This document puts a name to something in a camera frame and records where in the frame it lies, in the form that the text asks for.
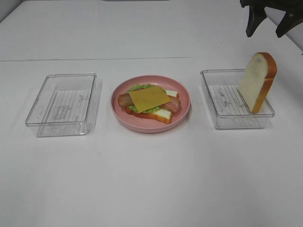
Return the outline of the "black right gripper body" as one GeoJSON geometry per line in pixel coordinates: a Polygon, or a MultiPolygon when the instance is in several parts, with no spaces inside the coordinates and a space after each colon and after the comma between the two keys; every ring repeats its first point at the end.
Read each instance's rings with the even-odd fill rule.
{"type": "Polygon", "coordinates": [[[278,9],[292,14],[303,12],[302,0],[240,0],[240,4],[242,7],[248,5],[259,5],[278,9]]]}

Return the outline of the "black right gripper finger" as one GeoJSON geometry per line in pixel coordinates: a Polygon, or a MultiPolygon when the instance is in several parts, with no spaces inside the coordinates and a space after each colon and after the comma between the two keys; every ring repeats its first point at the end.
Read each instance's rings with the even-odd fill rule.
{"type": "Polygon", "coordinates": [[[249,19],[246,28],[247,37],[252,37],[257,27],[267,18],[265,7],[249,5],[249,19]]]}
{"type": "Polygon", "coordinates": [[[303,22],[303,14],[300,12],[286,12],[281,22],[276,28],[278,38],[285,35],[291,29],[303,22]]]}

